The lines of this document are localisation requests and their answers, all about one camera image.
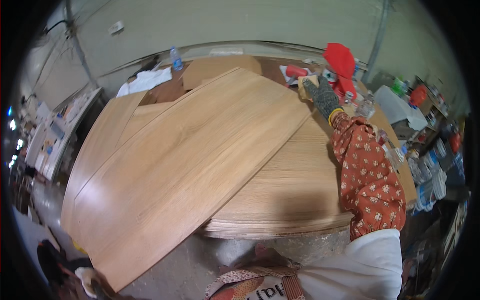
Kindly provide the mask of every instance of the pipe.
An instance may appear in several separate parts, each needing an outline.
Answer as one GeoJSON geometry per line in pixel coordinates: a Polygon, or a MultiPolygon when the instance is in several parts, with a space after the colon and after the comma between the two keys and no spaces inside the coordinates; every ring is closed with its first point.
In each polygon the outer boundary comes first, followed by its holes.
{"type": "Polygon", "coordinates": [[[67,9],[67,28],[70,32],[70,38],[72,39],[73,47],[77,51],[78,57],[80,58],[80,63],[82,63],[82,66],[85,70],[85,73],[87,73],[88,80],[90,81],[90,83],[95,88],[98,88],[98,84],[96,83],[96,80],[92,76],[92,73],[90,72],[90,68],[87,65],[87,61],[85,59],[85,54],[82,51],[82,48],[80,48],[80,43],[78,42],[75,24],[73,23],[72,2],[71,2],[71,0],[65,0],[65,7],[67,9]]]}
{"type": "Polygon", "coordinates": [[[368,82],[368,78],[370,76],[370,72],[373,70],[373,66],[375,61],[377,60],[378,51],[380,50],[380,46],[384,40],[385,31],[387,28],[387,18],[388,18],[388,9],[390,6],[390,0],[384,0],[384,7],[382,11],[382,18],[380,19],[380,25],[378,25],[377,36],[375,38],[375,43],[373,44],[372,52],[370,53],[370,58],[368,59],[368,70],[363,74],[361,77],[361,81],[363,83],[368,82]]]}

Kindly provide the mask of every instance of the gray knit glove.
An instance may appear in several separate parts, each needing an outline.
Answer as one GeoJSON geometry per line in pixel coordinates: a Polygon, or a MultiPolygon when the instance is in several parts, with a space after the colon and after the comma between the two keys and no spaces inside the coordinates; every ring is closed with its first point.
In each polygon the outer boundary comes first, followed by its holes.
{"type": "Polygon", "coordinates": [[[328,120],[328,117],[335,109],[342,108],[338,105],[338,97],[325,77],[318,76],[318,87],[307,78],[304,78],[302,83],[305,90],[312,97],[315,108],[318,109],[325,119],[328,120]]]}

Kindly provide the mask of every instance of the floral sleeve cover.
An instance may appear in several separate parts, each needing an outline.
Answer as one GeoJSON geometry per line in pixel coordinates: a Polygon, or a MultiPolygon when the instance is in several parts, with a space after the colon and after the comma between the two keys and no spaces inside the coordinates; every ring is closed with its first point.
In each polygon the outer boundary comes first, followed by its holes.
{"type": "Polygon", "coordinates": [[[364,117],[341,112],[332,122],[331,143],[342,165],[340,203],[354,217],[350,239],[405,224],[405,194],[385,151],[364,117]]]}

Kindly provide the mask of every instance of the red cap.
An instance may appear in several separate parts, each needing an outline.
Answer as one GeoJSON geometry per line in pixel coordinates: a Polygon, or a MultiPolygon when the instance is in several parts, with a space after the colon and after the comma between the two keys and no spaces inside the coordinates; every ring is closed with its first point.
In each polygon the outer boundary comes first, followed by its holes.
{"type": "Polygon", "coordinates": [[[324,57],[338,75],[339,89],[343,93],[347,91],[352,92],[355,99],[357,92],[352,82],[352,76],[355,72],[355,60],[350,49],[339,43],[328,43],[324,57]]]}

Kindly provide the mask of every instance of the concrete floor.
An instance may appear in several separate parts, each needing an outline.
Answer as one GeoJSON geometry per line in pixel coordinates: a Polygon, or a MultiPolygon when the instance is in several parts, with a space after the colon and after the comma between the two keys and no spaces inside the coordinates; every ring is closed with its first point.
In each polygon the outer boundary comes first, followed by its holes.
{"type": "MultiPolygon", "coordinates": [[[[84,257],[60,228],[64,186],[36,183],[32,197],[40,219],[47,224],[65,249],[68,259],[84,257]]],[[[221,240],[193,234],[162,261],[155,264],[120,294],[138,299],[203,299],[208,284],[219,275],[219,267],[229,266],[253,249],[256,243],[275,248],[281,255],[303,265],[341,253],[349,243],[347,230],[339,233],[282,238],[275,240],[221,240]]]]}

